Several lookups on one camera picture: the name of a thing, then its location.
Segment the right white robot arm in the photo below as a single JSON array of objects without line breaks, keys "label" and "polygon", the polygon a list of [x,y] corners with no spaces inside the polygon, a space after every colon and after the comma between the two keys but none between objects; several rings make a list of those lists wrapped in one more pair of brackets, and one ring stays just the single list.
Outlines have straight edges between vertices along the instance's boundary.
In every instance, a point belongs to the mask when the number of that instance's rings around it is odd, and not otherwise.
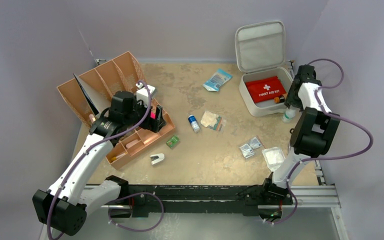
[{"label": "right white robot arm", "polygon": [[305,64],[298,68],[284,104],[289,109],[298,109],[301,116],[291,133],[286,159],[271,174],[273,184],[260,191],[262,200],[268,204],[287,197],[288,188],[309,159],[325,155],[330,149],[340,120],[336,114],[328,116],[331,110],[319,91],[321,86],[314,66]]}]

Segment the white plastic bottle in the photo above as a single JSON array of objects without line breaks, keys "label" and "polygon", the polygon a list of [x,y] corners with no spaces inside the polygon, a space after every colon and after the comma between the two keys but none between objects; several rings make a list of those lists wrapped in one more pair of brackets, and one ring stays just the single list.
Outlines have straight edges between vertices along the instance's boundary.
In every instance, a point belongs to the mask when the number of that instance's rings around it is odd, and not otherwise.
[{"label": "white plastic bottle", "polygon": [[296,107],[291,106],[287,108],[282,116],[282,121],[284,123],[290,123],[293,118],[296,116],[298,109]]}]

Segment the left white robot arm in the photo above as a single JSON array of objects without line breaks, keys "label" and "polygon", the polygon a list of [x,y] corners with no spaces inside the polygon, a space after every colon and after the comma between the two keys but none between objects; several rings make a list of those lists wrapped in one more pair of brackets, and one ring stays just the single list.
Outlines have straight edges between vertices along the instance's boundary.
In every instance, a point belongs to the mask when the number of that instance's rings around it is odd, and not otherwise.
[{"label": "left white robot arm", "polygon": [[100,161],[122,137],[137,128],[158,133],[166,126],[163,107],[152,101],[151,95],[141,99],[130,91],[116,92],[103,106],[89,101],[91,127],[82,148],[63,174],[47,190],[37,190],[32,198],[39,221],[46,225],[48,239],[55,238],[54,231],[60,235],[77,234],[86,218],[108,202],[122,205],[149,196],[146,191],[132,192],[129,183],[116,176],[107,177],[90,192],[84,192],[84,188]]}]

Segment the blue white wipes packet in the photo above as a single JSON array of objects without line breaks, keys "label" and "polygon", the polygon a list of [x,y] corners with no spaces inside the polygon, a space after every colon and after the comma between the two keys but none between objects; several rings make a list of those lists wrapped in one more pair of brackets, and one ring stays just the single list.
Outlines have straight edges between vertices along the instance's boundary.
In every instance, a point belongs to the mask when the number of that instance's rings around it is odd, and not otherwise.
[{"label": "blue white wipes packet", "polygon": [[202,86],[209,92],[219,92],[220,87],[232,77],[231,74],[219,68]]}]

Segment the brown bottle orange cap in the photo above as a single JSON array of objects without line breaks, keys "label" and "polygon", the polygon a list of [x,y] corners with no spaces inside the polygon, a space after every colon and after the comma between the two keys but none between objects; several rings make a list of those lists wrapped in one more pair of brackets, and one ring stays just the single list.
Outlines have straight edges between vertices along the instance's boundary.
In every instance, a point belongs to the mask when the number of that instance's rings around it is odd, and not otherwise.
[{"label": "brown bottle orange cap", "polygon": [[284,102],[286,101],[287,95],[288,95],[288,94],[282,94],[282,95],[279,95],[279,96],[275,97],[275,98],[273,99],[273,100],[274,100],[274,103],[275,103],[275,104],[284,103]]}]

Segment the red first aid pouch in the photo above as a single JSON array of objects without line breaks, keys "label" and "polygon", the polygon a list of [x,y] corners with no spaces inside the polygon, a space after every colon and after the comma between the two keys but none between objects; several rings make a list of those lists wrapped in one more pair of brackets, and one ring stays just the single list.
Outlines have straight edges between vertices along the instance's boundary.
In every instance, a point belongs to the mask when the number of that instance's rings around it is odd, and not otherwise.
[{"label": "red first aid pouch", "polygon": [[277,76],[249,81],[245,86],[255,104],[274,99],[277,99],[274,101],[277,104],[280,103],[281,96],[287,94]]}]

